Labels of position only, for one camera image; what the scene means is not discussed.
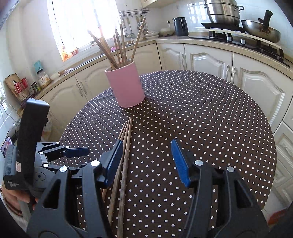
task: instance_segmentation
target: smartphone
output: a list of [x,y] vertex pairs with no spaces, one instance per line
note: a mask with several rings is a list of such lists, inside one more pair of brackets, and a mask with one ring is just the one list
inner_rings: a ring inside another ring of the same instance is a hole
[[12,143],[10,137],[8,136],[6,138],[6,140],[4,141],[3,145],[1,146],[1,153],[3,154],[4,158],[6,156],[6,151],[7,151],[9,145],[13,145],[13,143]]

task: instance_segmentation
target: frying pan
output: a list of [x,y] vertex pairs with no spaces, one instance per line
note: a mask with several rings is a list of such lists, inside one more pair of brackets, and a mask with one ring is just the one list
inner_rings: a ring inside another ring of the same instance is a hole
[[260,18],[259,22],[251,20],[241,20],[242,26],[244,30],[250,35],[254,35],[270,42],[277,43],[281,39],[281,33],[278,30],[269,27],[272,15],[273,13],[271,11],[266,10],[263,22],[261,22]]

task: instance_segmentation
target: metal pivot bolt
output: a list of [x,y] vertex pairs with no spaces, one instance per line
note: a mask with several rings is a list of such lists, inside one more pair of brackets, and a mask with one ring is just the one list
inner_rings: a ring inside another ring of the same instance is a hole
[[93,167],[96,167],[96,166],[99,166],[100,165],[100,162],[98,160],[94,160],[91,162],[91,166]]
[[233,173],[235,169],[232,166],[228,166],[227,171]]
[[196,161],[194,161],[194,164],[197,166],[202,166],[203,162],[201,160],[196,160]]
[[67,167],[66,166],[62,166],[60,169],[59,169],[59,171],[60,172],[66,172],[67,171]]

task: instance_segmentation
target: brown tablecloth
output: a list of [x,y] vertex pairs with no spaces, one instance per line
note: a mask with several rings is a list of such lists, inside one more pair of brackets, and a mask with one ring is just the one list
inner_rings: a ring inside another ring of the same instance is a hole
[[[223,79],[200,72],[155,72],[142,75],[141,80],[146,97],[135,107],[119,107],[111,89],[89,101],[60,140],[71,147],[89,147],[89,156],[55,163],[78,167],[99,159],[113,147],[127,117],[133,117],[123,236],[180,236],[193,190],[179,179],[170,147],[174,138],[216,168],[234,166],[263,208],[277,155],[269,123],[251,97]],[[106,209],[110,196],[108,190]],[[213,196],[211,227],[217,212],[216,188]],[[78,201],[82,214],[82,201]],[[117,219],[115,209],[115,234]],[[86,229],[82,217],[80,225]]]

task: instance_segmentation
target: black electric kettle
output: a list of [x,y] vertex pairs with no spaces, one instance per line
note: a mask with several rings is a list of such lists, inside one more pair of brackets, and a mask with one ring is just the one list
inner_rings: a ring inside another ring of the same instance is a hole
[[188,28],[185,17],[173,18],[174,27],[177,36],[188,36]]

